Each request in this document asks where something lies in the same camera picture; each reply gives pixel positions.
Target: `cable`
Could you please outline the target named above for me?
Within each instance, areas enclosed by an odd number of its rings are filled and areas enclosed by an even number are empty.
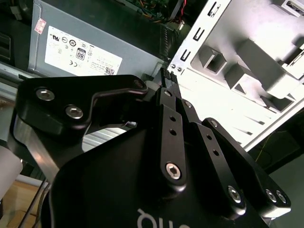
[[[41,185],[39,186],[39,188],[38,188],[38,190],[37,190],[37,192],[36,192],[36,194],[35,194],[33,200],[31,201],[31,203],[30,203],[30,205],[29,205],[29,207],[28,207],[28,210],[25,212],[25,215],[23,216],[23,218],[22,218],[22,220],[21,220],[21,222],[20,222],[18,228],[23,228],[24,223],[25,223],[25,221],[27,220],[28,216],[30,215],[31,211],[33,210],[33,207],[34,207],[34,205],[35,205],[35,203],[36,203],[36,200],[37,200],[39,194],[41,193],[41,191],[42,191],[42,189],[43,189],[43,186],[44,186],[44,184],[46,183],[46,181],[47,181],[47,179],[44,179],[44,180],[42,181]]]
[[[50,189],[50,185],[51,185],[50,182],[47,183],[47,186],[43,189],[43,191],[41,193],[38,208],[37,208],[35,224],[32,226],[32,228],[38,227],[38,224],[39,224],[39,221],[40,221],[40,213],[41,213],[41,209],[42,209],[42,203],[43,203],[43,200],[44,200],[46,194],[48,193],[48,191]]]
[[[145,17],[151,18],[148,14],[142,13]]]
[[[264,149],[264,147],[266,146],[266,144],[267,144],[268,140],[270,139],[270,137],[272,136],[272,134],[273,134],[273,133],[283,133],[283,132],[286,132],[286,131],[272,132],[270,135],[268,135],[268,137],[267,137],[265,143],[264,143],[263,146],[262,146],[262,149],[261,149],[260,153],[258,154],[258,156],[257,156],[257,158],[256,158],[256,162],[257,162],[257,160],[259,159],[259,157],[261,156],[261,154],[262,154],[262,152],[263,152],[263,149]]]
[[[185,6],[187,5],[187,0],[184,0],[184,3],[182,5],[181,11],[180,11],[180,21],[181,17],[184,15]]]

